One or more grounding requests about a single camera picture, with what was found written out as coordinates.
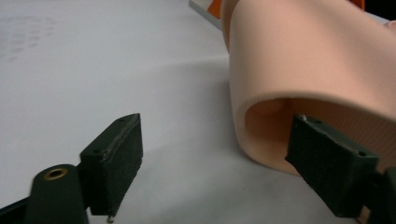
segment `dark green plastic part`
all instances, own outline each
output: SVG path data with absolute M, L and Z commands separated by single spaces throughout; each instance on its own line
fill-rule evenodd
M 115 216 L 143 157 L 139 114 L 115 120 L 80 154 L 87 206 L 96 216 Z
M 337 217 L 358 217 L 378 157 L 317 119 L 294 117 L 290 162 Z
M 396 167 L 389 168 L 384 174 L 385 205 L 392 223 L 396 222 Z
M 77 167 L 56 165 L 35 177 L 23 223 L 88 223 Z

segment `curved foam piece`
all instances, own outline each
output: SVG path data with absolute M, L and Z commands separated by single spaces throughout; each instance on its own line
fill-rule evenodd
M 385 26 L 388 27 L 396 35 L 396 21 L 389 21 L 385 23 Z
M 292 115 L 321 119 L 396 166 L 396 38 L 345 0 L 224 0 L 233 122 L 253 160 L 284 158 Z

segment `small hole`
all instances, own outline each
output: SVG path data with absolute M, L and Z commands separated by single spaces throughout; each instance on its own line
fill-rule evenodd
M 29 37 L 29 40 L 32 40 L 32 41 L 37 41 L 39 39 L 40 39 L 40 36 L 37 36 L 37 35 L 33 35 L 33 36 Z
M 25 34 L 16 33 L 16 34 L 12 35 L 12 37 L 17 38 L 17 39 L 24 39 Z
M 54 180 L 54 179 L 58 179 L 61 178 L 62 176 L 67 174 L 67 170 L 64 168 L 59 168 L 59 169 L 54 169 L 49 171 L 48 173 L 46 173 L 46 175 L 44 176 L 44 178 L 46 180 Z
M 358 156 L 365 157 L 367 154 L 362 151 L 358 151 Z
M 15 49 L 12 50 L 12 53 L 20 53 L 22 51 L 23 51 L 22 48 L 15 48 Z
M 37 45 L 38 45 L 37 43 L 30 44 L 30 45 L 29 45 L 29 48 L 34 48 L 34 47 L 36 47 Z
M 32 35 L 39 35 L 40 34 L 40 30 L 32 30 L 30 33 Z
M 18 57 L 12 57 L 12 58 L 9 58 L 8 61 L 10 63 L 12 63 L 12 62 L 15 62 L 17 59 L 18 59 Z

